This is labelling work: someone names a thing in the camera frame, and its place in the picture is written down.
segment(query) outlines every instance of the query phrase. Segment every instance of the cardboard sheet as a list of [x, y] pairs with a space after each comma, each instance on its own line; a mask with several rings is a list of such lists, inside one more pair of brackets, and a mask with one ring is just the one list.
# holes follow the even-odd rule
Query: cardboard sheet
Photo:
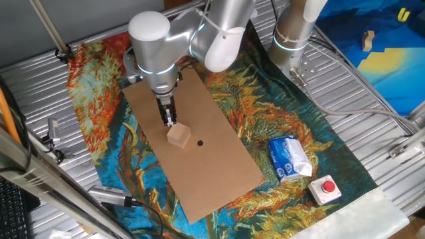
[[174, 99], [177, 121], [191, 128], [184, 149], [167, 141], [169, 128], [145, 82], [123, 92], [192, 224], [260, 186], [265, 178], [197, 73], [182, 73]]

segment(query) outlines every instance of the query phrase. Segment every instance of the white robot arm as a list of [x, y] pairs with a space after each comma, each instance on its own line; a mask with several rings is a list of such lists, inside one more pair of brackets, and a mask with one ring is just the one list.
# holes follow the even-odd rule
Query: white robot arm
[[[280, 66], [300, 59], [326, 1], [292, 0], [292, 6], [279, 18], [278, 36], [274, 36], [269, 52], [275, 64]], [[173, 95], [180, 74], [176, 62], [191, 55], [211, 72], [226, 70], [238, 55], [255, 3], [256, 0], [214, 0], [208, 17], [198, 9], [189, 9], [170, 22], [161, 13], [146, 11], [129, 22], [133, 50], [124, 56], [127, 77], [131, 83], [137, 77], [148, 83], [157, 98], [164, 125], [171, 127], [177, 123]], [[133, 56], [138, 69], [133, 67]]]
[[212, 72], [227, 69], [238, 55], [255, 1], [214, 0], [208, 19], [198, 9], [192, 9], [171, 22], [153, 11], [140, 13], [129, 22], [139, 69], [132, 67], [134, 59], [129, 52], [124, 56], [127, 77], [132, 83], [136, 77], [148, 83], [164, 125], [177, 123], [173, 95], [179, 69], [175, 63], [190, 54]]

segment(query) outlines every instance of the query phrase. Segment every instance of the metal pipe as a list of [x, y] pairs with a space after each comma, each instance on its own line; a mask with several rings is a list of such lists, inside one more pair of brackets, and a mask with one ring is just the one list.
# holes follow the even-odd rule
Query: metal pipe
[[35, 12], [40, 17], [41, 22], [46, 27], [48, 33], [52, 37], [59, 51], [63, 54], [66, 54], [68, 52], [68, 48], [66, 47], [65, 42], [60, 37], [58, 31], [56, 30], [56, 27], [54, 27], [52, 20], [48, 16], [40, 0], [29, 0], [29, 2], [34, 7]]
[[[57, 207], [106, 238], [135, 238], [125, 226], [92, 198], [48, 156], [39, 152], [31, 158], [28, 173], [2, 172], [3, 177]], [[0, 128], [0, 165], [25, 168], [27, 150]]]

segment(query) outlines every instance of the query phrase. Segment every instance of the blue and white tissue package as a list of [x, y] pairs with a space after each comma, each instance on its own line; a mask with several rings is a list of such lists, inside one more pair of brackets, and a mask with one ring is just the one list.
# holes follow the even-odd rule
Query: blue and white tissue package
[[295, 136], [272, 139], [268, 149], [281, 182], [311, 177], [313, 166]]

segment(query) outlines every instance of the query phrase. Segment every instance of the emergency stop button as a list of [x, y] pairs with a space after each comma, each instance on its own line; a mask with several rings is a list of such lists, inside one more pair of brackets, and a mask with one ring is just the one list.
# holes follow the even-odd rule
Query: emergency stop button
[[335, 183], [326, 181], [323, 183], [322, 189], [325, 193], [332, 193], [335, 190]]

